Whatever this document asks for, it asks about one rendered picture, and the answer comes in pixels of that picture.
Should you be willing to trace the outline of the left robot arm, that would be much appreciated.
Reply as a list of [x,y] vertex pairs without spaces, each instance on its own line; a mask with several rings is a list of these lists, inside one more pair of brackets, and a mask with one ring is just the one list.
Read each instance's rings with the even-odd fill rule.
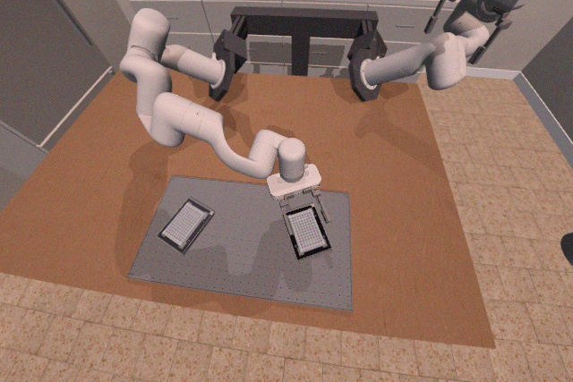
[[378,84],[414,75],[423,65],[430,89],[456,85],[466,77],[466,57],[489,38],[489,31],[479,21],[493,22],[500,18],[492,8],[481,0],[460,0],[443,26],[445,33],[395,54],[364,60],[360,68],[363,85],[372,90]]

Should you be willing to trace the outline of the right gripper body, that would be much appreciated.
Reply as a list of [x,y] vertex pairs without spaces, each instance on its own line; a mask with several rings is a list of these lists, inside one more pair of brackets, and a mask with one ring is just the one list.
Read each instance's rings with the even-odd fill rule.
[[274,200],[283,199],[284,195],[288,193],[298,194],[303,192],[303,189],[312,187],[318,188],[321,184],[321,175],[314,164],[309,164],[306,167],[304,176],[301,180],[295,183],[288,183],[284,181],[280,173],[272,174],[267,178],[267,185],[269,188],[270,197]]

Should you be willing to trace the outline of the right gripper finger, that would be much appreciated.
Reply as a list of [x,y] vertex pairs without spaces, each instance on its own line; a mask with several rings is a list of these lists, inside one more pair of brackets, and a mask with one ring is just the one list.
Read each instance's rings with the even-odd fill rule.
[[317,199],[318,199],[318,201],[320,202],[320,205],[321,205],[321,213],[322,213],[322,216],[323,216],[323,218],[324,218],[324,220],[325,220],[325,223],[326,223],[326,224],[329,223],[331,220],[330,220],[329,214],[328,214],[328,212],[327,212],[327,210],[326,210],[326,208],[325,208],[325,206],[324,206],[324,204],[323,204],[323,202],[322,202],[320,190],[314,191],[312,187],[303,189],[303,194],[306,194],[306,193],[309,193],[309,192],[312,193],[312,196],[313,196],[313,197],[317,197]]
[[279,205],[280,205],[280,207],[281,207],[283,216],[284,216],[285,221],[286,221],[286,227],[287,227],[287,230],[288,230],[288,232],[289,232],[289,235],[294,235],[294,230],[293,230],[293,227],[292,227],[292,225],[291,225],[290,220],[287,219],[287,214],[286,214],[286,211],[285,211],[284,207],[285,207],[285,206],[288,206],[287,200],[288,200],[288,199],[292,199],[293,197],[294,197],[294,193],[293,193],[293,192],[292,192],[292,193],[288,193],[288,194],[284,195],[285,200],[281,200],[281,201],[279,202]]

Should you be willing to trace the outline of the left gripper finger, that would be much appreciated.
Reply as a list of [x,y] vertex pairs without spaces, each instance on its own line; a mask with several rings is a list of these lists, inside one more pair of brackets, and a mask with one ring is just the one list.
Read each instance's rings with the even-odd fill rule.
[[503,12],[502,10],[496,8],[493,6],[493,8],[491,9],[492,12],[497,13],[498,15],[500,15],[500,18],[497,20],[497,22],[495,23],[496,26],[498,26],[495,31],[491,34],[491,36],[488,38],[488,40],[486,41],[486,43],[484,45],[479,46],[474,54],[471,56],[471,58],[469,59],[469,63],[471,64],[477,64],[477,62],[480,60],[480,58],[483,56],[483,54],[486,52],[486,50],[489,48],[489,46],[492,44],[492,42],[494,41],[494,39],[497,38],[497,36],[500,34],[500,32],[502,30],[507,29],[511,23],[513,21],[507,19],[506,17],[510,14],[509,12]]
[[[439,1],[438,5],[437,5],[437,7],[436,7],[436,9],[435,9],[434,14],[431,16],[431,18],[430,18],[430,20],[428,21],[427,26],[426,26],[426,28],[425,28],[425,30],[424,30],[425,34],[428,34],[428,33],[431,33],[431,32],[432,32],[432,29],[433,29],[433,27],[434,27],[436,21],[438,20],[438,17],[437,17],[437,16],[438,16],[438,14],[439,14],[439,12],[440,12],[441,7],[442,7],[443,4],[445,3],[445,1],[446,1],[446,0],[440,0],[440,1]],[[450,2],[455,2],[456,0],[449,0],[449,1],[450,1]]]

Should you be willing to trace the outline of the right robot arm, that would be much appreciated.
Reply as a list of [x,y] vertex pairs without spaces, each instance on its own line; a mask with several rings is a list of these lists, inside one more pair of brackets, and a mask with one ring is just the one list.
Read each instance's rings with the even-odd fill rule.
[[172,79],[166,68],[217,89],[226,65],[217,60],[215,53],[209,59],[180,45],[166,46],[169,31],[170,23],[162,13],[150,8],[139,10],[133,18],[127,53],[120,63],[122,75],[137,83],[136,112],[150,137],[170,148],[180,146],[185,134],[203,140],[226,166],[256,179],[268,178],[278,158],[284,181],[301,180],[308,167],[302,141],[260,130],[248,157],[242,157],[227,144],[222,114],[172,93]]

